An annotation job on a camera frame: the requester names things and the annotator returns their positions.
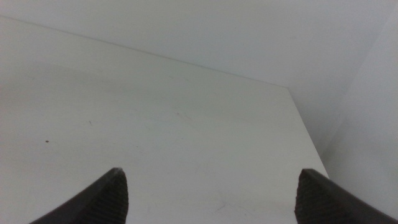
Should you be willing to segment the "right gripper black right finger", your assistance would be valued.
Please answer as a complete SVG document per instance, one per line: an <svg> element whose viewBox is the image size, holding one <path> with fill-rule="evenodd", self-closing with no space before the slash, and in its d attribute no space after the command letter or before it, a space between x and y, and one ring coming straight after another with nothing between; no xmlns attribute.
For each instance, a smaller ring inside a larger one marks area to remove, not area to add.
<svg viewBox="0 0 398 224"><path fill-rule="evenodd" d="M299 224L397 224L314 169L299 175L294 213Z"/></svg>

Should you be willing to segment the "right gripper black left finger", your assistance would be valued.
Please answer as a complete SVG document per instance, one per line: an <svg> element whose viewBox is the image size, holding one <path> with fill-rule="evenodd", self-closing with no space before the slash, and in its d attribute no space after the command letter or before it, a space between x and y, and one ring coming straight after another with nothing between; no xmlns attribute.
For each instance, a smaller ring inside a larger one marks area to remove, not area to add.
<svg viewBox="0 0 398 224"><path fill-rule="evenodd" d="M125 224L129 208L127 178L112 168L87 188L33 224Z"/></svg>

